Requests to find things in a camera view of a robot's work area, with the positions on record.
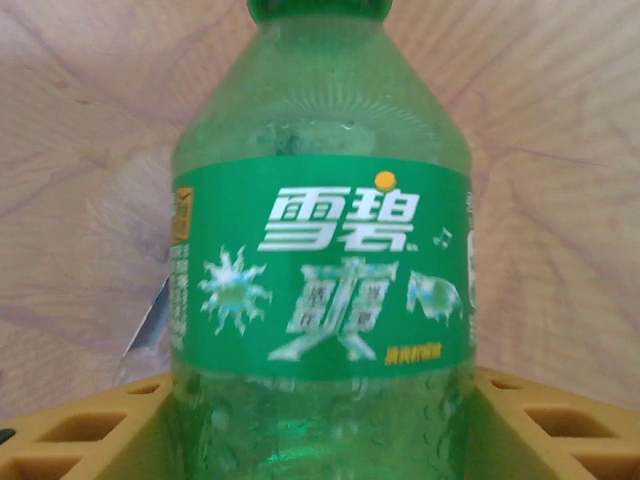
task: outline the green label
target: green label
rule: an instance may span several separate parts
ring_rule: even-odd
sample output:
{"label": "green label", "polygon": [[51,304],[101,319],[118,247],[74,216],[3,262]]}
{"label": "green label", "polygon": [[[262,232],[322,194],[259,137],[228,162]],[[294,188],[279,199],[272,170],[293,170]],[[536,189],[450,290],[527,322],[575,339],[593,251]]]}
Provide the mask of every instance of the green label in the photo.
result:
{"label": "green label", "polygon": [[470,359],[469,179],[352,156],[240,160],[175,180],[174,358],[338,380]]}

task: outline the water droplet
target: water droplet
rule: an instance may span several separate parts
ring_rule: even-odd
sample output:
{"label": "water droplet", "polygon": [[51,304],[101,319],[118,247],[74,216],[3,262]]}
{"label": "water droplet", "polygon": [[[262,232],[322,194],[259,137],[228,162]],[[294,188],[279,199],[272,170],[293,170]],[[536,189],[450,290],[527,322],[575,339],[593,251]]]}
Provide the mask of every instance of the water droplet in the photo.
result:
{"label": "water droplet", "polygon": [[374,427],[378,427],[382,425],[383,422],[384,422],[384,415],[382,415],[381,413],[376,413],[369,418],[369,423]]}
{"label": "water droplet", "polygon": [[238,469],[240,463],[230,447],[221,446],[214,453],[214,461],[218,469],[224,473],[230,473]]}
{"label": "water droplet", "polygon": [[231,425],[231,407],[220,399],[211,411],[211,426],[215,432],[225,432]]}
{"label": "water droplet", "polygon": [[331,437],[335,440],[351,440],[358,433],[359,427],[354,420],[336,422],[331,425]]}
{"label": "water droplet", "polygon": [[255,437],[248,437],[244,445],[250,452],[256,450],[258,448],[258,439]]}
{"label": "water droplet", "polygon": [[371,441],[376,445],[384,446],[384,436],[382,433],[374,433],[371,437]]}

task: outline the white chinese characters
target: white chinese characters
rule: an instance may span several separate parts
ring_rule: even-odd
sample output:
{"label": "white chinese characters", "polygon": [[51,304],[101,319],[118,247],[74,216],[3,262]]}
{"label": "white chinese characters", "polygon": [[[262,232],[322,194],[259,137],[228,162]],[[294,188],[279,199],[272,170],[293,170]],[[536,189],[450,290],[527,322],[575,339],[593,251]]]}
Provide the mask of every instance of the white chinese characters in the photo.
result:
{"label": "white chinese characters", "polygon": [[346,252],[403,252],[414,229],[420,195],[400,189],[350,187],[282,188],[258,251],[322,251],[336,241]]}

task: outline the yellow dot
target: yellow dot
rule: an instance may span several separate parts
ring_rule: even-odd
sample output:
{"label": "yellow dot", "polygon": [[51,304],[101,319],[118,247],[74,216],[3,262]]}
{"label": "yellow dot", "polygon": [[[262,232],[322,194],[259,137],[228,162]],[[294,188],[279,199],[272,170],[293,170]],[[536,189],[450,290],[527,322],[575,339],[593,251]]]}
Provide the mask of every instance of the yellow dot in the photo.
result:
{"label": "yellow dot", "polygon": [[383,192],[393,190],[397,183],[398,181],[396,180],[396,176],[388,170],[380,172],[378,173],[378,175],[376,175],[376,187],[378,188],[378,190],[381,190]]}

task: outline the green bottle cap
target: green bottle cap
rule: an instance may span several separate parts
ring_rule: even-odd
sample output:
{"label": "green bottle cap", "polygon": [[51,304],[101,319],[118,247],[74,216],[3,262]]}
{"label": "green bottle cap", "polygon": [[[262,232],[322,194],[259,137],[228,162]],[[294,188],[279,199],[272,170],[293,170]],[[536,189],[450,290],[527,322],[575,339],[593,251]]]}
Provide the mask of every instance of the green bottle cap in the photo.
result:
{"label": "green bottle cap", "polygon": [[383,21],[393,0],[247,0],[256,23],[301,14],[353,15]]}

